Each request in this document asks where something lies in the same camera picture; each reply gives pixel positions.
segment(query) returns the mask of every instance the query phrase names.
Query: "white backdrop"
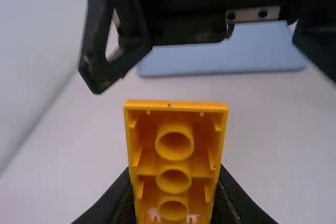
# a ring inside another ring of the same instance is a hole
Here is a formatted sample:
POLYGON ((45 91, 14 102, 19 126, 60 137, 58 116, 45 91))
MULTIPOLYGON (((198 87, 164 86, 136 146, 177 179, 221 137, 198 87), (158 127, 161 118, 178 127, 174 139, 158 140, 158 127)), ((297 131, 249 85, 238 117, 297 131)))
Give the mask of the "white backdrop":
POLYGON ((0 0, 0 173, 74 73, 86 0, 0 0))

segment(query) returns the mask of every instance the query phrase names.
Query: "black plastic frame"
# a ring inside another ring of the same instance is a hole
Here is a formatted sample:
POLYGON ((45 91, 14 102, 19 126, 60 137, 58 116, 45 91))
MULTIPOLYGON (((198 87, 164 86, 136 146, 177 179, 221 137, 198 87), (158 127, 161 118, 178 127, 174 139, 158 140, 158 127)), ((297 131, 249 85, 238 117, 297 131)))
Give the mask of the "black plastic frame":
POLYGON ((139 0, 88 0, 79 72, 94 94, 101 94, 152 49, 139 0), (106 58, 114 10, 117 12, 119 48, 106 58))

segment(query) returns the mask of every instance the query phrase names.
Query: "yellow plastic brick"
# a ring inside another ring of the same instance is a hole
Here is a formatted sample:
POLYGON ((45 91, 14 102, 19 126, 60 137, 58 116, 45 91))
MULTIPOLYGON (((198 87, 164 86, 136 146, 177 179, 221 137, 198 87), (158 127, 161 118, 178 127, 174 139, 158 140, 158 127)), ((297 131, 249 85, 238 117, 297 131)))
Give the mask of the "yellow plastic brick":
POLYGON ((125 129, 138 224, 209 224, 228 107, 128 101, 125 129))

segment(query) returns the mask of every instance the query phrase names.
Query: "light blue block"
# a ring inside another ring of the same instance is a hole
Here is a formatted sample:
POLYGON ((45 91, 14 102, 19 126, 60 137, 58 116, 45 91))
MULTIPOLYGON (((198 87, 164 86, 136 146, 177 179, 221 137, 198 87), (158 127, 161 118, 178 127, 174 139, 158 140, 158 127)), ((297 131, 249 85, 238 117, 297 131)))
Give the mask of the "light blue block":
POLYGON ((297 71, 306 65, 286 22, 236 25, 218 44, 155 47, 138 65, 142 77, 297 71))

